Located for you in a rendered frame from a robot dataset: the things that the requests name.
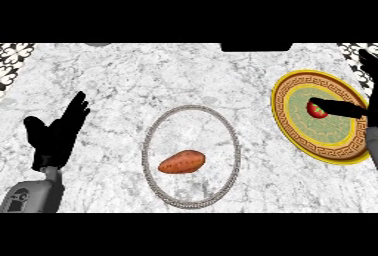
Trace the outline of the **black appliance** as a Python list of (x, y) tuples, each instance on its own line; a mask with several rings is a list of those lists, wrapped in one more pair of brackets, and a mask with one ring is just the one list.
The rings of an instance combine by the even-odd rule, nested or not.
[(273, 52), (287, 51), (290, 43), (221, 43), (222, 52)]

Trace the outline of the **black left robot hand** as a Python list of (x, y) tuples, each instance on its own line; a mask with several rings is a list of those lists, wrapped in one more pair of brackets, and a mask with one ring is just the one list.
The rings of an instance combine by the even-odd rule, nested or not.
[(79, 91), (67, 104), (61, 117), (50, 125), (45, 125), (35, 116), (23, 119), (27, 143), (35, 149), (30, 166), (33, 171), (48, 166), (60, 169), (66, 165), (76, 134), (89, 113), (87, 105), (85, 94)]

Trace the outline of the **orange sweet potato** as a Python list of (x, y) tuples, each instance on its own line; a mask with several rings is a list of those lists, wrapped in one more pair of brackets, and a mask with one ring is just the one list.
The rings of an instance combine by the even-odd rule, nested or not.
[(205, 155), (200, 152), (183, 150), (160, 162), (157, 170), (165, 174), (185, 174), (194, 172), (203, 163)]

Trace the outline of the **round yellow patterned placemat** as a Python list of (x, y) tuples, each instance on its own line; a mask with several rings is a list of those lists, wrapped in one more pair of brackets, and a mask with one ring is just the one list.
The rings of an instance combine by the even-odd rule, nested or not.
[(317, 70), (296, 70), (277, 80), (271, 90), (271, 113), (281, 133), (298, 149), (317, 160), (349, 165), (369, 158), (364, 134), (366, 118), (307, 114), (311, 97), (345, 101), (366, 108), (354, 88), (333, 75)]

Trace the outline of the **white marble plate grey rim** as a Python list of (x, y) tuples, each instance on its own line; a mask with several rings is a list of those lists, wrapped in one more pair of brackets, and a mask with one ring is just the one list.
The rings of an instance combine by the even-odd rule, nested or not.
[[(162, 173), (157, 165), (184, 150), (205, 155), (203, 165), (191, 173)], [(183, 105), (159, 116), (146, 132), (141, 168), (149, 188), (166, 205), (194, 210), (224, 197), (239, 175), (240, 145), (233, 126), (215, 110)]]

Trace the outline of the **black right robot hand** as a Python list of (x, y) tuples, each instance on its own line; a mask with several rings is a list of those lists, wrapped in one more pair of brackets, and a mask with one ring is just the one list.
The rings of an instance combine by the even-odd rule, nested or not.
[(345, 101), (324, 100), (315, 97), (310, 102), (330, 115), (357, 118), (367, 118), (367, 126), (378, 127), (378, 58), (364, 50), (358, 50), (358, 60), (361, 70), (369, 74), (373, 81), (373, 90), (369, 97), (369, 106), (363, 108)]

